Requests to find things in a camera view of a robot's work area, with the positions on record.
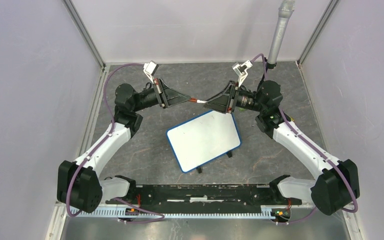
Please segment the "white marker pen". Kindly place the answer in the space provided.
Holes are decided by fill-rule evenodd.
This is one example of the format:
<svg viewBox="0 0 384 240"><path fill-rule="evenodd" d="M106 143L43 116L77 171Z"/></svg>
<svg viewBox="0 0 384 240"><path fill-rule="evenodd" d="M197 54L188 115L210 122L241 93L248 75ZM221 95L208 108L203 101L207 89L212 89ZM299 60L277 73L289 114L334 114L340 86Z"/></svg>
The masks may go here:
<svg viewBox="0 0 384 240"><path fill-rule="evenodd" d="M205 100L199 100L199 99L197 99L196 102L197 102L198 104L205 104L205 103L207 103L207 101L205 101Z"/></svg>

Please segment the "blue framed whiteboard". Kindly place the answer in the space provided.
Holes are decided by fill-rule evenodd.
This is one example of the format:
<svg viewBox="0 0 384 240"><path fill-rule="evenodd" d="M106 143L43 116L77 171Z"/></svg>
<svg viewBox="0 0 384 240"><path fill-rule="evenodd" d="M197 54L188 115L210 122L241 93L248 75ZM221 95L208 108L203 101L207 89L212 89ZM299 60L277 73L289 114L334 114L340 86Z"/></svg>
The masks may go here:
<svg viewBox="0 0 384 240"><path fill-rule="evenodd" d="M183 173L193 171L242 144L234 115L214 110L169 128L166 137Z"/></svg>

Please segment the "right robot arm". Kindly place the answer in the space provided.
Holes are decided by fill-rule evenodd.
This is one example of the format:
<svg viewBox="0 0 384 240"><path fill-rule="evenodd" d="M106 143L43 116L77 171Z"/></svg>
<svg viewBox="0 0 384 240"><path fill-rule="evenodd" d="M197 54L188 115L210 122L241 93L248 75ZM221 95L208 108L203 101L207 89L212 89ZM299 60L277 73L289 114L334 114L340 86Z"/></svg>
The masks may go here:
<svg viewBox="0 0 384 240"><path fill-rule="evenodd" d="M275 81L262 81L256 91L230 81L220 93L207 99L204 107L223 114L231 114L237 107L257 112L258 129L285 147L311 173L312 180L289 175L273 180L268 191L273 203L297 199L312 203L328 216L339 210L356 213L360 197L357 165L335 157L306 136L281 110L282 100L281 86Z"/></svg>

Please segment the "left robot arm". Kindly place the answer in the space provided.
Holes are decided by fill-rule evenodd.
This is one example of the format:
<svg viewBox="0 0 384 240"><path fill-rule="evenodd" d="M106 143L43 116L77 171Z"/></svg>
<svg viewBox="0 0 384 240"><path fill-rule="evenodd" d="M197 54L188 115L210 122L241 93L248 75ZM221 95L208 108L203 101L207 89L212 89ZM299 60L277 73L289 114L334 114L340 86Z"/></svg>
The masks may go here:
<svg viewBox="0 0 384 240"><path fill-rule="evenodd" d="M114 116L103 135L74 161L63 161L58 167L56 198L68 209L92 213L100 204L119 198L133 203L137 190L134 180L116 176L100 180L100 174L115 153L139 130L143 117L139 111L153 106L168 108L191 100L159 78L141 92L123 83L115 90Z"/></svg>

